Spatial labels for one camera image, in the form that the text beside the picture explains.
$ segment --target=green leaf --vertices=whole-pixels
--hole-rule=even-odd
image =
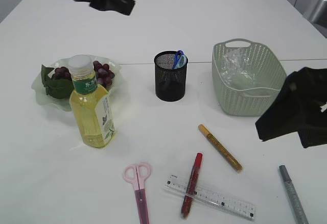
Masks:
[[[43,65],[41,68],[41,78],[46,94],[56,99],[69,98],[74,90],[72,81],[65,79],[52,80],[48,74],[53,69],[53,67],[45,67]]]
[[[74,85],[70,80],[48,80],[46,85],[49,88],[49,95],[56,99],[69,98],[74,90]]]
[[[42,84],[43,86],[46,88],[46,81],[51,80],[51,78],[49,77],[49,73],[53,70],[53,67],[45,67],[44,65],[42,65],[41,67],[41,78],[42,78]]]

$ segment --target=yellow marker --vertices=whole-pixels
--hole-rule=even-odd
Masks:
[[[204,125],[199,125],[199,130],[208,139],[208,141],[217,149],[220,154],[230,163],[230,165],[237,171],[242,170],[240,163],[233,157],[232,154],[208,131]]]

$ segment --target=yellow liquid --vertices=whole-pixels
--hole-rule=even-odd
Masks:
[[[94,78],[94,75],[95,73],[92,72],[86,78]],[[107,143],[104,142],[96,115],[96,106],[99,100],[107,94],[108,91],[102,85],[98,85],[94,92],[86,95],[79,94],[74,90],[69,99],[83,142],[89,146],[104,147],[111,140],[108,140]],[[110,126],[110,129],[114,131],[113,123]]]

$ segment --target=black mesh pen holder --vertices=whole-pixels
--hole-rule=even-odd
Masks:
[[[174,102],[185,95],[186,64],[177,69],[173,69],[175,51],[161,52],[154,58],[155,64],[155,93],[163,101]]]

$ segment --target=red grape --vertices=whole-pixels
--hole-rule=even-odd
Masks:
[[[52,80],[59,80],[61,78],[61,76],[57,73],[54,73],[51,77]]]
[[[98,78],[97,81],[98,81],[99,85],[102,85],[103,87],[106,87],[106,84],[104,83],[103,78]]]
[[[64,72],[68,72],[68,68],[66,67],[61,67],[60,69],[63,70]]]
[[[105,78],[105,77],[108,76],[108,72],[106,70],[104,70],[103,68],[100,68],[98,70],[98,72],[99,72],[99,76],[102,77],[102,78]]]
[[[106,70],[106,71],[109,71],[109,69],[110,69],[110,67],[109,67],[109,64],[103,64],[102,65],[102,68],[104,69],[104,70]]]
[[[107,86],[110,86],[112,85],[112,79],[110,77],[106,77],[104,79],[104,83],[107,85]]]
[[[102,68],[101,63],[97,63],[97,64],[94,65],[94,71],[98,71],[100,68]]]
[[[55,69],[55,73],[58,74],[58,75],[60,75],[60,76],[62,76],[63,73],[64,73],[64,71],[63,71],[61,68],[57,67],[57,68]]]
[[[63,78],[66,79],[66,80],[72,80],[71,74],[68,73],[68,72],[64,73]]]
[[[110,72],[109,72],[109,77],[110,77],[111,79],[113,79],[113,78],[115,77],[114,73],[110,71]]]

